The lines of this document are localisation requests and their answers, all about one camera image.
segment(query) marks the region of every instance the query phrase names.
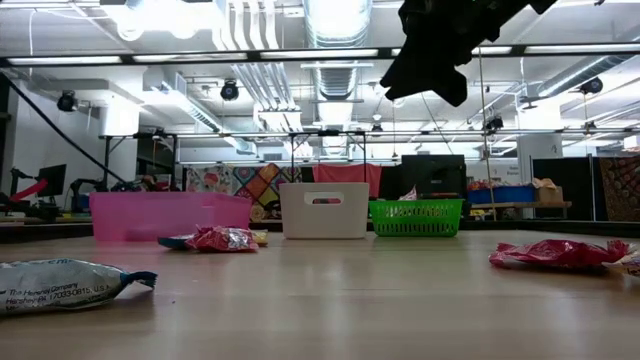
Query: wooden table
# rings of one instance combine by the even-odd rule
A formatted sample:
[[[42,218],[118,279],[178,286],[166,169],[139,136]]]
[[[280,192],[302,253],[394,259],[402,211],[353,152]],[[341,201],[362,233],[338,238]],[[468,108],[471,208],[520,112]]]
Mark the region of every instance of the wooden table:
[[[473,204],[472,209],[516,209],[520,218],[522,218],[522,209],[562,209],[562,216],[567,218],[567,209],[572,205],[571,201],[559,203],[543,203],[543,202],[510,202],[496,204]]]
[[[629,359],[640,285],[489,266],[499,241],[284,241],[258,254],[190,254],[92,238],[0,246],[0,261],[71,257],[159,274],[82,312],[0,319],[3,359]]]

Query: white plastic basket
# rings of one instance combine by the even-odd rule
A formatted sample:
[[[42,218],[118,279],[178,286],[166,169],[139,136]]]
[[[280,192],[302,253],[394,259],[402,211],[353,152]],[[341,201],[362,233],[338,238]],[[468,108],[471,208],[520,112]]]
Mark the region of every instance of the white plastic basket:
[[[323,203],[327,199],[332,203]],[[361,239],[366,235],[367,183],[281,184],[280,204],[288,239]]]

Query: pink plastic bin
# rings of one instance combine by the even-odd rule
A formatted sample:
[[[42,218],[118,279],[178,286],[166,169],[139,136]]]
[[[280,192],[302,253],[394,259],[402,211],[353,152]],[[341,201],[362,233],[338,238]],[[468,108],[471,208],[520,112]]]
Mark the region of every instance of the pink plastic bin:
[[[249,227],[251,201],[219,193],[92,193],[98,241],[157,241],[195,232],[196,226]]]

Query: red fabric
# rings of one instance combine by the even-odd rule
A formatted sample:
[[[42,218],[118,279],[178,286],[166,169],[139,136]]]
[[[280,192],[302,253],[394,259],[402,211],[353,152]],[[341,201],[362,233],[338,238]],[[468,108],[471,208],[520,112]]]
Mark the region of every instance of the red fabric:
[[[614,263],[629,251],[629,245],[620,240],[609,241],[607,248],[570,240],[543,240],[535,244],[515,246],[498,244],[489,256],[489,262],[498,267],[508,267],[509,261],[527,264],[585,269]]]
[[[367,183],[369,183],[369,196],[378,197],[380,193],[380,175],[382,168],[376,165],[316,165],[313,167],[313,179],[315,182],[365,182],[364,168],[367,167]]]

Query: basket handle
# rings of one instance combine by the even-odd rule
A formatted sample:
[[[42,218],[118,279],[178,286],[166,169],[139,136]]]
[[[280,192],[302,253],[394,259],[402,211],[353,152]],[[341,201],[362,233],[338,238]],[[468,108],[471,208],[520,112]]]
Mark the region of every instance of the basket handle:
[[[344,194],[341,192],[305,192],[304,202],[307,205],[342,205]]]

